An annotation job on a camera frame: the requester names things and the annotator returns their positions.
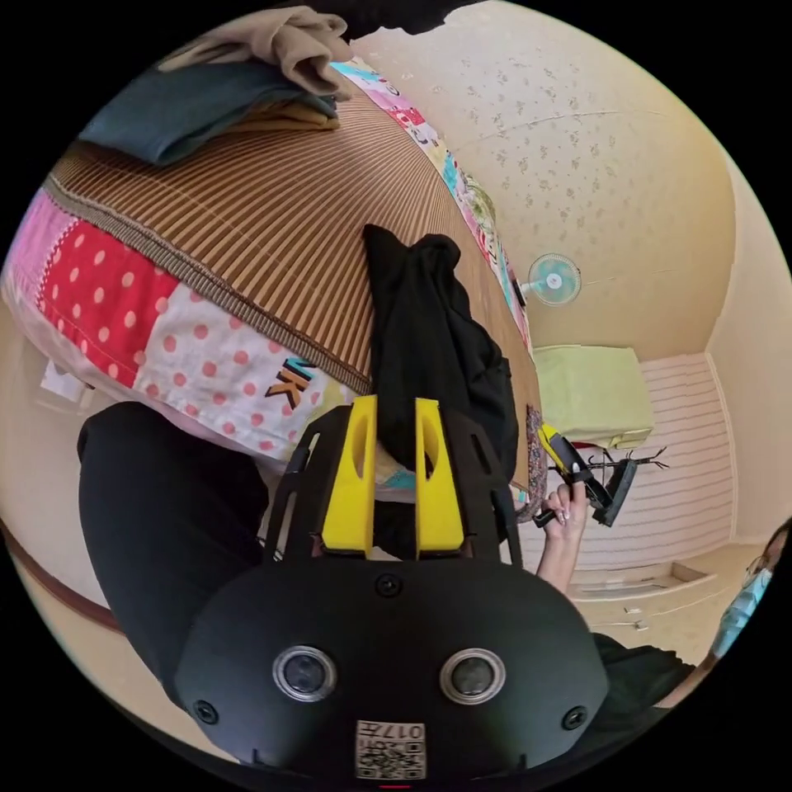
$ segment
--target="qr code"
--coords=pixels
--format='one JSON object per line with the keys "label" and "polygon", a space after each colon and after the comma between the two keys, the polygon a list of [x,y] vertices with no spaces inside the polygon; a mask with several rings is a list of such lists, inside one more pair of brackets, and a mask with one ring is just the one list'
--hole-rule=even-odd
{"label": "qr code", "polygon": [[358,778],[416,780],[427,777],[427,744],[423,724],[357,724]]}

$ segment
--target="camera lens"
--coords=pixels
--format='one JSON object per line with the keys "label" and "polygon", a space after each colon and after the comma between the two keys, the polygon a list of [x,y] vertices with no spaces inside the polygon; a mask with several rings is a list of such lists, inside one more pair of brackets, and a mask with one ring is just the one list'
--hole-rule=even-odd
{"label": "camera lens", "polygon": [[295,654],[283,666],[283,677],[293,691],[310,695],[324,685],[327,674],[316,658],[309,654]]}
{"label": "camera lens", "polygon": [[483,658],[467,658],[451,672],[451,684],[461,695],[482,695],[494,681],[495,671]]}
{"label": "camera lens", "polygon": [[506,681],[501,658],[487,649],[463,649],[443,664],[440,687],[456,704],[483,704],[494,698]]}
{"label": "camera lens", "polygon": [[275,683],[289,698],[313,703],[332,693],[336,670],[332,660],[312,646],[293,646],[273,663]]}

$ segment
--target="electric fan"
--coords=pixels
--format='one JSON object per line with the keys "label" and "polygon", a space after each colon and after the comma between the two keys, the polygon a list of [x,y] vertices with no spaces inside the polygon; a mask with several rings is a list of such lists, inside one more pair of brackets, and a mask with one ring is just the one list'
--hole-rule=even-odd
{"label": "electric fan", "polygon": [[571,303],[580,286],[580,270],[566,256],[546,253],[531,265],[528,282],[522,284],[521,291],[525,296],[536,295],[545,305],[557,306]]}

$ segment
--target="black pants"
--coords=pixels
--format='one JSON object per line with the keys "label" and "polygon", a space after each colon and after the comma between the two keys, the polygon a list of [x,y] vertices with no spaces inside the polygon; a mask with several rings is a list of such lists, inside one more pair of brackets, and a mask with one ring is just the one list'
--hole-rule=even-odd
{"label": "black pants", "polygon": [[[135,652],[182,706],[172,681],[193,619],[262,561],[266,486],[250,457],[135,402],[88,418],[78,454],[82,532],[102,593]],[[375,543],[414,557],[413,520],[414,507],[378,502]]]}

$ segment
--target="bamboo mat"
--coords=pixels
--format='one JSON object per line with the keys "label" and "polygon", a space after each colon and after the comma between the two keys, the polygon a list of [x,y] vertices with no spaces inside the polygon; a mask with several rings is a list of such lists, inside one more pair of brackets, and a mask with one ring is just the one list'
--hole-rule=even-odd
{"label": "bamboo mat", "polygon": [[[370,390],[366,223],[410,245],[444,233],[471,313],[511,362],[517,419],[539,407],[533,362],[497,279],[440,175],[359,89],[333,132],[240,132],[157,168],[75,144],[45,187],[221,308],[357,393]],[[515,482],[528,484],[524,432]]]}

